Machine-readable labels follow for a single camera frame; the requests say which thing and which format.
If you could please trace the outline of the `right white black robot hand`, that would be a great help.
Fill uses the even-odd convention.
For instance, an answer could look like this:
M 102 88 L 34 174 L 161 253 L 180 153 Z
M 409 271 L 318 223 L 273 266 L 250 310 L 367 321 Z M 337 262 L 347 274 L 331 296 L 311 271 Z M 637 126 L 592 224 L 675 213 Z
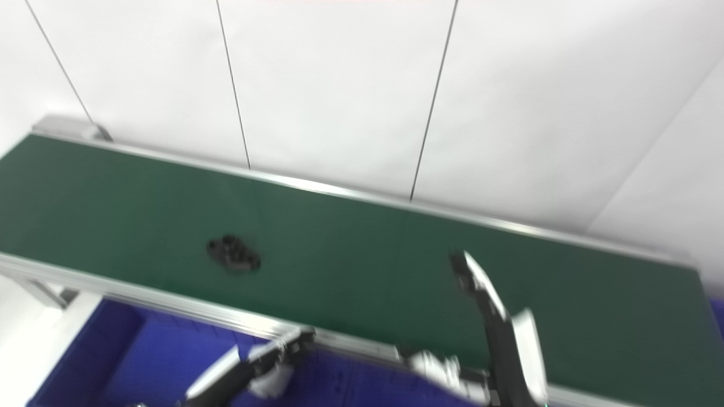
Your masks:
M 404 366 L 458 399 L 481 406 L 547 406 L 548 380 L 540 338 L 531 309 L 512 314 L 486 271 L 465 250 L 449 255 L 460 287 L 482 314 L 490 368 L 462 366 L 455 356 L 397 347 Z

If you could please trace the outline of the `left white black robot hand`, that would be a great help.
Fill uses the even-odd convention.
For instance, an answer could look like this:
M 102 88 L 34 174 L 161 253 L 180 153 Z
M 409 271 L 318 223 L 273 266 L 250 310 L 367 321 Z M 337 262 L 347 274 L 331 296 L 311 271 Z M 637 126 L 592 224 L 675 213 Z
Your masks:
M 229 406 L 243 392 L 278 399 L 312 351 L 315 337 L 315 329 L 303 327 L 254 345 L 246 354 L 233 346 L 197 377 L 178 406 Z

